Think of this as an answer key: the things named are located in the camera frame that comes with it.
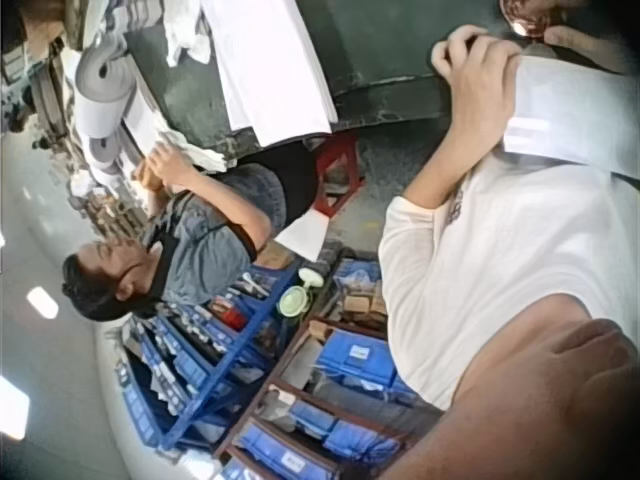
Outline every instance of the white long-sleeve shirt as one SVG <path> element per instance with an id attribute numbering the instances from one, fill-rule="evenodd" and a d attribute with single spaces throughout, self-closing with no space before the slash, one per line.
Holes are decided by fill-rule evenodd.
<path id="1" fill-rule="evenodd" d="M 640 194 L 592 167 L 485 158 L 455 198 L 395 198 L 380 245 L 389 344 L 403 380 L 448 409 L 473 357 L 552 294 L 640 344 Z"/>

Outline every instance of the stool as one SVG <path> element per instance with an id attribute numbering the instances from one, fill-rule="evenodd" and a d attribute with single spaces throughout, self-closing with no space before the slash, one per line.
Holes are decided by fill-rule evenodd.
<path id="1" fill-rule="evenodd" d="M 314 208 L 329 218 L 333 218 L 347 200 L 364 184 L 364 177 L 360 177 L 358 169 L 357 139 L 355 132 L 341 133 L 329 137 L 315 151 L 318 172 L 318 196 L 316 197 Z M 342 160 L 344 160 L 347 170 L 347 191 L 342 194 L 328 193 L 324 174 L 334 164 Z"/>

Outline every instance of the green metal table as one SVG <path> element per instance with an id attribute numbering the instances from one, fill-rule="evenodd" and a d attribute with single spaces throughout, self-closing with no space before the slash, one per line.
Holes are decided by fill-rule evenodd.
<path id="1" fill-rule="evenodd" d="M 334 131 L 448 115 L 449 91 L 431 48 L 473 23 L 496 35 L 509 27 L 497 0 L 297 0 L 340 122 Z M 129 49 L 170 125 L 229 158 L 260 149 L 251 129 L 231 132 L 216 60 L 165 61 L 162 25 L 129 34 Z"/>

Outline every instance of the hand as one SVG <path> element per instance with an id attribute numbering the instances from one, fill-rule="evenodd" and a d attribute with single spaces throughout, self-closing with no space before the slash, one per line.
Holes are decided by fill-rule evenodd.
<path id="1" fill-rule="evenodd" d="M 140 185 L 150 192 L 159 192 L 162 190 L 162 180 L 153 173 L 153 170 L 147 165 L 146 160 L 140 162 L 138 168 L 133 172 L 132 179 L 140 182 Z"/>
<path id="2" fill-rule="evenodd" d="M 450 143 L 466 146 L 461 167 L 470 170 L 495 147 L 515 109 L 515 83 L 520 47 L 490 37 L 483 28 L 460 27 L 449 39 L 436 44 L 434 68 L 451 86 Z M 467 41 L 475 39 L 469 49 Z"/>
<path id="3" fill-rule="evenodd" d="M 622 43 L 595 38 L 563 25 L 547 28 L 544 41 L 549 45 L 573 50 L 611 72 L 635 71 L 632 55 Z"/>
<path id="4" fill-rule="evenodd" d="M 520 14 L 535 15 L 553 8 L 575 8 L 587 3 L 588 0 L 522 0 Z"/>
<path id="5" fill-rule="evenodd" d="M 187 187 L 189 178 L 197 173 L 187 158 L 173 145 L 156 143 L 151 154 L 146 159 L 165 185 L 181 185 Z"/>
<path id="6" fill-rule="evenodd" d="M 575 8 L 588 3 L 588 0 L 523 0 L 520 13 L 535 15 L 553 8 Z M 611 72 L 634 73 L 632 57 L 622 43 L 595 38 L 563 25 L 549 27 L 544 32 L 544 41 L 573 50 Z"/>

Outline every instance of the gray t-shirt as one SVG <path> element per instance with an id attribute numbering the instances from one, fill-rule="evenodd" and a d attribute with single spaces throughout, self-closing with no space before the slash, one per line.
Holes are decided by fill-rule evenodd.
<path id="1" fill-rule="evenodd" d="M 284 192 L 271 170 L 248 164 L 215 178 L 261 209 L 271 220 L 274 235 L 284 228 Z M 191 192 L 171 199 L 141 241 L 147 248 L 163 243 L 163 258 L 150 294 L 169 303 L 210 301 L 247 271 L 255 256 L 255 247 L 242 227 L 231 224 L 217 208 Z"/>

